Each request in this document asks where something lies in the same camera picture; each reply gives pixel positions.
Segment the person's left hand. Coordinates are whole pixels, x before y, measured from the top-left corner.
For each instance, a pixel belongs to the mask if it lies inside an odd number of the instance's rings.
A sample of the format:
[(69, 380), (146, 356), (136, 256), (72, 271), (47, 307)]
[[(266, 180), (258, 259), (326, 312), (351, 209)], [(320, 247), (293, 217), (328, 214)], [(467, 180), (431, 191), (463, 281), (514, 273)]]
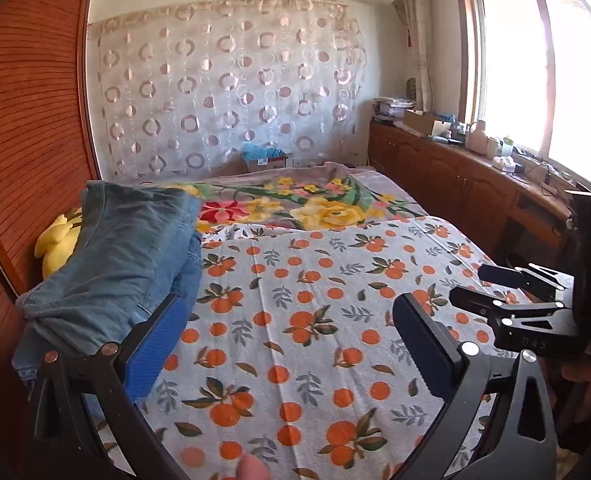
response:
[(256, 456), (241, 457), (236, 468), (237, 480), (271, 480), (271, 471)]

